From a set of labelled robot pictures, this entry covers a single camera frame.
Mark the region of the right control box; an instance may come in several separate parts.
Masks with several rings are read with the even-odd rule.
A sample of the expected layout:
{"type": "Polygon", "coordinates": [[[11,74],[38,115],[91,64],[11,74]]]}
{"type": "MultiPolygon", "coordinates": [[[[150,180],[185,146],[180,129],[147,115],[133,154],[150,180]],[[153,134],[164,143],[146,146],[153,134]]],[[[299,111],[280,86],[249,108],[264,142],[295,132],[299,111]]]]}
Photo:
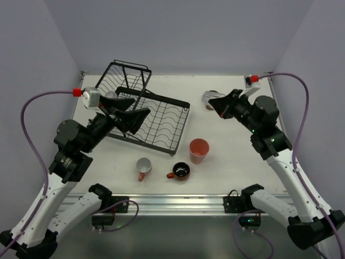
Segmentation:
{"type": "Polygon", "coordinates": [[[242,216],[238,219],[239,225],[244,229],[258,230],[261,226],[260,216],[242,216]]]}

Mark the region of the clear glass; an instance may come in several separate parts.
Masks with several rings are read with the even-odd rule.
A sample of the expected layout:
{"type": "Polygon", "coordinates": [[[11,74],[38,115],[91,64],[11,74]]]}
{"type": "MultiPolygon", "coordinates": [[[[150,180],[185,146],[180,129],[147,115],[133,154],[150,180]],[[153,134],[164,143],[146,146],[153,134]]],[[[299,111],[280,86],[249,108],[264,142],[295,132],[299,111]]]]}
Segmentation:
{"type": "Polygon", "coordinates": [[[118,95],[114,91],[108,91],[105,93],[105,97],[108,99],[117,99],[118,95]]]}
{"type": "Polygon", "coordinates": [[[219,93],[215,90],[210,90],[210,91],[205,91],[202,94],[201,101],[205,106],[210,106],[209,100],[218,99],[218,98],[222,98],[222,97],[225,97],[225,94],[219,93]]]}

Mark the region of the tall pink cup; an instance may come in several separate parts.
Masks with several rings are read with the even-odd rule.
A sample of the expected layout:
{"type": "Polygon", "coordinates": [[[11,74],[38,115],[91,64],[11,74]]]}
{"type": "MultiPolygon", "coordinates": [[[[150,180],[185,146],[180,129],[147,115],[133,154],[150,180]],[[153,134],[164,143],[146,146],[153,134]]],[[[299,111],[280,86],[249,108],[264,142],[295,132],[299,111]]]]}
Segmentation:
{"type": "Polygon", "coordinates": [[[209,150],[206,140],[200,138],[192,140],[189,145],[190,161],[196,165],[202,163],[209,150]]]}

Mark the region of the left control box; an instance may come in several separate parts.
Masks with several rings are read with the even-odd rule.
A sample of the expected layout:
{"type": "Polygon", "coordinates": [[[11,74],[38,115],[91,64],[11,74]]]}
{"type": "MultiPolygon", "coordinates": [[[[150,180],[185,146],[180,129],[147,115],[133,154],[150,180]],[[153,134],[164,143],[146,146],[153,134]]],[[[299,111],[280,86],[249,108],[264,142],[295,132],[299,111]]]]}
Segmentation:
{"type": "Polygon", "coordinates": [[[114,223],[113,215],[96,216],[91,217],[91,224],[94,228],[104,229],[105,226],[111,226],[114,223]]]}

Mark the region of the control box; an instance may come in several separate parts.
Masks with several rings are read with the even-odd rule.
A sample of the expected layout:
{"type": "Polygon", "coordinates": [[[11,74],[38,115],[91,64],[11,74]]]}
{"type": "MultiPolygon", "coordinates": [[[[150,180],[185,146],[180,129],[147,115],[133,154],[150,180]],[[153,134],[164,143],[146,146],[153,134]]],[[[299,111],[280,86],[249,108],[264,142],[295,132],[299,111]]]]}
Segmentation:
{"type": "Polygon", "coordinates": [[[91,224],[94,228],[104,229],[105,226],[111,226],[114,223],[113,215],[96,216],[91,217],[91,224]]]}
{"type": "Polygon", "coordinates": [[[258,230],[261,226],[260,216],[242,216],[238,219],[239,225],[244,229],[258,230]]]}

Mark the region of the pink mug white inside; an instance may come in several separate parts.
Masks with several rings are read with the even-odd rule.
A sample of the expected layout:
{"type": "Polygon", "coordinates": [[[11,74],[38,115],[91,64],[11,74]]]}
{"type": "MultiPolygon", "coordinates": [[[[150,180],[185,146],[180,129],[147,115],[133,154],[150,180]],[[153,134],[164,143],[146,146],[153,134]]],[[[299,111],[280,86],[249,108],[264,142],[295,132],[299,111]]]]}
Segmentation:
{"type": "Polygon", "coordinates": [[[152,163],[148,158],[140,158],[136,163],[136,170],[139,173],[138,180],[141,182],[145,176],[150,173],[152,169],[152,163]]]}

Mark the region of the red orange mug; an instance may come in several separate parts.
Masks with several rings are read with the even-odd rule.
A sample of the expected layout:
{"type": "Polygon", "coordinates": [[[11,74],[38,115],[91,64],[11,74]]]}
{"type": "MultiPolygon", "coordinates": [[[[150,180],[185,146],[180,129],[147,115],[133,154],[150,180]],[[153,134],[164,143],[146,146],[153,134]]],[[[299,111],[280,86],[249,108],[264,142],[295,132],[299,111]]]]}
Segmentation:
{"type": "Polygon", "coordinates": [[[191,170],[187,163],[178,162],[173,166],[172,172],[167,174],[167,178],[183,181],[189,178],[190,172],[191,170]]]}

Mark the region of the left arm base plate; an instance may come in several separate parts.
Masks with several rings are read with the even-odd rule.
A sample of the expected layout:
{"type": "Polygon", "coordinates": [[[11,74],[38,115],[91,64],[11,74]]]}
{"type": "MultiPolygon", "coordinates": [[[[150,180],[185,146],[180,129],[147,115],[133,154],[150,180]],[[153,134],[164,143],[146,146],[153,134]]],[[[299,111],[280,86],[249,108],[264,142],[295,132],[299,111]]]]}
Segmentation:
{"type": "Polygon", "coordinates": [[[128,207],[129,207],[129,196],[112,196],[110,198],[109,206],[112,206],[114,204],[118,204],[108,211],[110,213],[116,214],[116,213],[127,213],[128,212],[128,207]]]}

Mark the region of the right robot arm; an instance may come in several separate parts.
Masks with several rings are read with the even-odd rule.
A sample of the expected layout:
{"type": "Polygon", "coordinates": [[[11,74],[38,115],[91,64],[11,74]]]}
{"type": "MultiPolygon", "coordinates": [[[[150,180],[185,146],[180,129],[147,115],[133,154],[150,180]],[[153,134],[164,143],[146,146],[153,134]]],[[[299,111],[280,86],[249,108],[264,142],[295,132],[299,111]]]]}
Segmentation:
{"type": "Polygon", "coordinates": [[[302,250],[334,235],[344,224],[344,213],[331,208],[293,157],[290,141],[277,126],[279,110],[275,100],[259,96],[251,104],[241,90],[233,90],[227,96],[210,99],[209,104],[221,118],[235,118],[251,132],[253,148],[274,170],[293,201],[290,206],[262,186],[252,185],[242,191],[245,204],[281,223],[302,250]]]}

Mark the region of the aluminium mounting rail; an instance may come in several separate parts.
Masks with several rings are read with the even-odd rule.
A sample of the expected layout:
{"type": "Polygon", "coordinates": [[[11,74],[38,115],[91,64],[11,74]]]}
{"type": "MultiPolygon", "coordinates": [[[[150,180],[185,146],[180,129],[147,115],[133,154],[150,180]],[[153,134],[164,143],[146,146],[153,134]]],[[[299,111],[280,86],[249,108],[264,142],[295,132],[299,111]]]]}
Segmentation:
{"type": "Polygon", "coordinates": [[[317,258],[301,250],[283,227],[262,215],[258,234],[241,230],[236,213],[225,213],[216,196],[134,195],[128,212],[110,213],[110,198],[96,216],[114,223],[94,228],[83,218],[59,242],[50,258],[317,258]]]}

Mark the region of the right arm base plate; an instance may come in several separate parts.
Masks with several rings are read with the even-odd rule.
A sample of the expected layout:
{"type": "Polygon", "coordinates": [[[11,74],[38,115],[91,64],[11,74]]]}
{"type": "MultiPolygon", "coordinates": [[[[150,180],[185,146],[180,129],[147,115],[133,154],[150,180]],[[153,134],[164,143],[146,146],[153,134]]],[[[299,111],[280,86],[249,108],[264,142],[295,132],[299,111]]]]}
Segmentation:
{"type": "Polygon", "coordinates": [[[225,213],[244,213],[249,210],[254,210],[249,198],[244,196],[224,196],[223,207],[225,213]]]}

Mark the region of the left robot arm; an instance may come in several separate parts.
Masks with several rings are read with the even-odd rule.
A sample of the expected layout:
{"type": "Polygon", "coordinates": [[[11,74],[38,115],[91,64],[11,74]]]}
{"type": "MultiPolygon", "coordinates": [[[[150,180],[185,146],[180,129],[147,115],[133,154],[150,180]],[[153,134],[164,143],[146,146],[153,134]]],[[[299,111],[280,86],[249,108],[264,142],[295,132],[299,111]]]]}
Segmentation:
{"type": "Polygon", "coordinates": [[[149,108],[130,111],[134,99],[102,97],[95,117],[83,126],[68,119],[60,123],[54,143],[58,151],[49,167],[44,167],[45,182],[30,209],[11,230],[1,232],[1,244],[16,252],[17,258],[50,258],[64,234],[83,218],[96,213],[112,192],[97,183],[78,202],[60,215],[57,211],[80,182],[93,159],[90,153],[114,128],[136,133],[150,113],[149,108]]]}

